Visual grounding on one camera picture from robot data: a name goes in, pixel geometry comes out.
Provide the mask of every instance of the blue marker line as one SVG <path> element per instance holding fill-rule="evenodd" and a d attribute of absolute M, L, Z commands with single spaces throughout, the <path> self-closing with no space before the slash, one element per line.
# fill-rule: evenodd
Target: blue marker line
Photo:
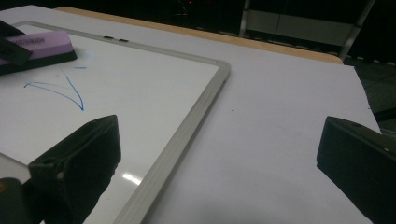
<path fill-rule="evenodd" d="M 45 87 L 42 87 L 42 86 L 37 86 L 36 84 L 49 85 L 49 86 L 56 86 L 56 87 L 65 88 L 65 87 L 63 87 L 63 86 L 54 85 L 54 84 L 45 83 L 45 82 L 30 82 L 30 83 L 27 83 L 27 84 L 24 86 L 24 88 L 26 88 L 27 86 L 32 86 L 32 87 L 36 87 L 36 88 L 39 88 L 39 89 L 42 89 L 42 90 L 45 90 L 45 91 L 54 92 L 54 93 L 56 93 L 56 94 L 59 94 L 59 95 L 65 97 L 66 99 L 72 101 L 73 103 L 75 103 L 76 105 L 78 105 L 78 107 L 81 109 L 81 111 L 84 111 L 84 102 L 82 101 L 81 95 L 79 94 L 79 92 L 77 91 L 77 89 L 75 88 L 75 86 L 73 85 L 73 83 L 70 81 L 70 78 L 67 76 L 67 74 L 66 74 L 62 69 L 61 69 L 61 71 L 62 71 L 62 73 L 64 73 L 64 75 L 66 76 L 66 79 L 67 79 L 67 81 L 69 82 L 70 86 L 73 88 L 73 90 L 74 90 L 75 93 L 77 94 L 80 103 L 76 102 L 75 100 L 73 100 L 73 99 L 70 98 L 69 96 L 64 95 L 64 94 L 62 94 L 62 93 L 60 93 L 60 92 L 58 92 L 58 91 L 54 91 L 54 90 L 51 90 L 51 89 L 49 89 L 49 88 L 45 88 Z"/>

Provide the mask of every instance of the table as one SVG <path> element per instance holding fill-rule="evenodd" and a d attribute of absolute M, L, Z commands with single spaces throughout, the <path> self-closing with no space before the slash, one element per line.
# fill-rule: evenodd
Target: table
<path fill-rule="evenodd" d="M 230 43 L 230 44 L 244 46 L 244 47 L 250 47 L 250 48 L 254 48 L 254 49 L 264 49 L 264 50 L 268 50 L 268 51 L 272 51 L 272 52 L 283 53 L 283 54 L 288 54 L 288 55 L 293 55 L 293 56 L 298 56 L 298 57 L 302 57 L 302 58 L 328 62 L 328 63 L 343 64 L 342 60 L 340 58 L 337 58 L 336 56 L 333 56 L 330 54 L 318 53 L 318 52 L 305 50 L 305 49 L 296 49 L 296 48 L 275 45 L 275 44 L 269 44 L 269 43 L 260 42 L 260 41 L 248 40 L 248 39 L 229 36 L 229 35 L 213 34 L 213 33 L 209 33 L 209 32 L 203 32 L 203 31 L 192 30 L 192 29 L 187 29 L 187 28 L 183 28 L 183 27 L 160 24 L 160 23 L 156 23 L 156 22 L 140 21 L 140 20 L 135 20 L 135 19 L 131 19 L 131 18 L 124 18 L 124 17 L 114 16 L 114 15 L 108 15 L 108 14 L 104 14 L 104 13 L 100 13 L 100 12 L 93 12 L 93 11 L 83 10 L 83 9 L 74 8 L 74 7 L 58 7 L 58 8 L 56 8 L 56 10 L 60 10 L 63 12 L 69 12 L 69 13 L 82 15 L 82 16 L 88 16 L 88 17 L 101 19 L 101 20 L 116 21 L 116 22 L 136 25 L 136 26 L 148 27 L 148 28 L 152 28 L 152 29 L 156 29 L 156 30 L 168 31 L 168 32 L 172 32 L 172 33 L 182 34 L 182 35 L 191 35 L 191 36 L 195 36 L 195 37 L 220 41 L 220 42 L 224 42 L 224 43 Z"/>
<path fill-rule="evenodd" d="M 250 42 L 240 44 L 245 40 L 232 44 L 235 37 L 219 42 L 212 34 L 181 35 L 186 29 L 124 24 L 132 20 L 73 8 L 20 7 L 0 12 L 0 20 L 34 20 L 232 65 L 219 99 L 145 222 L 370 223 L 316 167 L 327 116 L 379 132 L 352 67 L 311 60 L 328 57 L 319 53 L 268 44 L 262 44 L 267 50 L 253 49 Z M 310 59 L 296 57 L 305 53 Z M 128 220 L 125 210 L 119 222 Z"/>

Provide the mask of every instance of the wooden tabletop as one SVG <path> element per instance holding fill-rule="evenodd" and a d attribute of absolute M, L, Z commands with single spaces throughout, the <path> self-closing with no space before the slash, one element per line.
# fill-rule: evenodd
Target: wooden tabletop
<path fill-rule="evenodd" d="M 343 64 L 342 60 L 337 58 L 336 56 L 333 56 L 330 54 L 325 54 L 325 53 L 314 52 L 314 51 L 310 51 L 310 50 L 306 50 L 306 49 L 296 49 L 296 48 L 291 48 L 291 47 L 287 47 L 287 46 L 270 44 L 270 43 L 265 43 L 265 42 L 261 42 L 261 41 L 255 41 L 255 40 L 235 37 L 235 36 L 220 35 L 220 34 L 199 31 L 199 30 L 192 30 L 192 29 L 188 29 L 188 28 L 166 25 L 166 24 L 161 24 L 161 23 L 156 23 L 156 22 L 151 22 L 151 21 L 140 21 L 140 20 L 136 20 L 136 19 L 130 19 L 130 18 L 125 18 L 125 17 L 120 17 L 120 16 L 113 16 L 113 15 L 109 15 L 109 14 L 105 14 L 105 13 L 93 12 L 93 11 L 88 11 L 88 10 L 83 10 L 83 9 L 73 8 L 73 7 L 58 7 L 55 9 L 59 10 L 59 11 L 63 11 L 63 12 L 78 14 L 81 16 L 87 16 L 87 17 L 92 17 L 92 18 L 101 19 L 101 20 L 116 21 L 116 22 L 136 25 L 136 26 L 148 27 L 148 28 L 157 29 L 157 30 L 164 30 L 164 31 L 183 34 L 183 35 L 191 35 L 191 36 L 195 36 L 195 37 L 201 37 L 204 39 L 215 40 L 215 41 L 219 41 L 219 42 L 235 44 L 235 45 L 254 48 L 254 49 L 264 49 L 264 50 L 268 50 L 268 51 L 272 51 L 272 52 L 276 52 L 276 53 L 283 53 L 283 54 L 287 54 L 287 55 L 291 55 L 291 56 L 297 56 L 297 57 L 301 57 L 301 58 L 312 59 L 312 60 L 322 61 L 322 62 L 326 62 L 326 63 Z"/>

